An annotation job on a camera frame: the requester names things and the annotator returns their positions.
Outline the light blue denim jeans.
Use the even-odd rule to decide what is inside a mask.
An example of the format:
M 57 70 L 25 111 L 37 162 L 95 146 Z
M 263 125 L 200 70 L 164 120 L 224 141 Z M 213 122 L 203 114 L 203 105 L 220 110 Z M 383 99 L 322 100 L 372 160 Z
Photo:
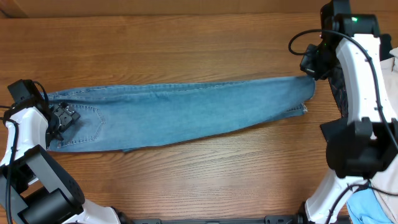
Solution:
M 238 82 L 113 85 L 49 94 L 80 119 L 53 140 L 55 152 L 131 151 L 301 116 L 315 93 L 307 76 Z

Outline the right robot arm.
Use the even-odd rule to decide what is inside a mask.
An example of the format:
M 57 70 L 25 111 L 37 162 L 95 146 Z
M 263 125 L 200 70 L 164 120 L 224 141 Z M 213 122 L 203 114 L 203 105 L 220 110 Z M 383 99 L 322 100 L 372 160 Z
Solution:
M 297 223 L 339 223 L 339 212 L 397 155 L 397 115 L 387 97 L 381 35 L 373 14 L 353 14 L 348 1 L 320 11 L 322 41 L 302 53 L 300 68 L 316 80 L 344 85 L 341 118 L 322 124 L 329 170 L 302 204 Z

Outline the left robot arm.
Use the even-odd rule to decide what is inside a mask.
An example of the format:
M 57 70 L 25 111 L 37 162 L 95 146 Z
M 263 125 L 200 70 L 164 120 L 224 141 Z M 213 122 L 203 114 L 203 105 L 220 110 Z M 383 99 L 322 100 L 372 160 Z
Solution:
M 123 212 L 87 200 L 76 180 L 47 152 L 80 118 L 67 103 L 49 105 L 43 86 L 18 80 L 1 121 L 8 130 L 1 160 L 1 206 L 9 223 L 132 223 Z

